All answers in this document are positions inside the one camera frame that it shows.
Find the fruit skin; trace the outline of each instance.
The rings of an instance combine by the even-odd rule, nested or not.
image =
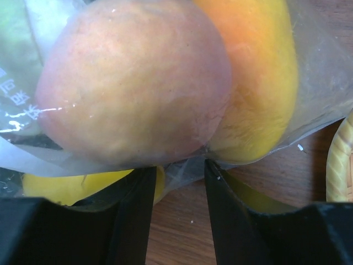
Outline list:
[[[208,157],[246,164],[265,156],[292,117],[298,69],[285,0],[194,0],[214,22],[231,58],[229,106]]]
[[[56,204],[72,206],[79,200],[87,198],[125,178],[131,172],[132,170],[125,170],[55,178],[24,174],[22,187],[26,197],[44,197]],[[165,185],[163,167],[157,167],[156,177],[154,203],[160,201],[163,195]]]
[[[77,156],[118,169],[181,160],[224,113],[231,66],[188,0],[97,0],[73,17],[36,90],[39,123]]]

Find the clear plastic bag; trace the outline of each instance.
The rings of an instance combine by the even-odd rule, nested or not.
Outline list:
[[[352,108],[352,58],[307,1],[45,2],[1,3],[2,168],[163,165],[164,196],[205,158],[255,162]]]

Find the yellow mango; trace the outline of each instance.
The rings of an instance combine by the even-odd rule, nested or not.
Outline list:
[[[214,22],[232,64],[232,94],[209,157],[238,165],[276,146],[295,108],[298,70],[285,0],[194,0]]]
[[[72,206],[126,177],[130,172],[132,170],[55,178],[25,174],[22,181],[23,192],[27,197],[44,197],[57,204]],[[157,167],[155,202],[162,195],[164,177],[163,167]]]

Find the wooden table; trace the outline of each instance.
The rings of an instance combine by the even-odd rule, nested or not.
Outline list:
[[[311,0],[353,52],[353,0]],[[325,164],[340,121],[251,165],[231,170],[243,182],[282,202],[325,200]],[[153,211],[147,265],[216,264],[203,181],[169,193]]]

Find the black plastic object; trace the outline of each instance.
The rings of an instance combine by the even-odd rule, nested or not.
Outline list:
[[[0,199],[0,264],[143,265],[156,174],[136,169],[74,206]]]
[[[226,171],[206,161],[206,192],[218,265],[353,264],[353,204],[313,203],[294,209],[261,195],[259,208],[271,204],[274,212],[278,210],[264,213],[241,200],[234,192],[237,187],[227,178]]]

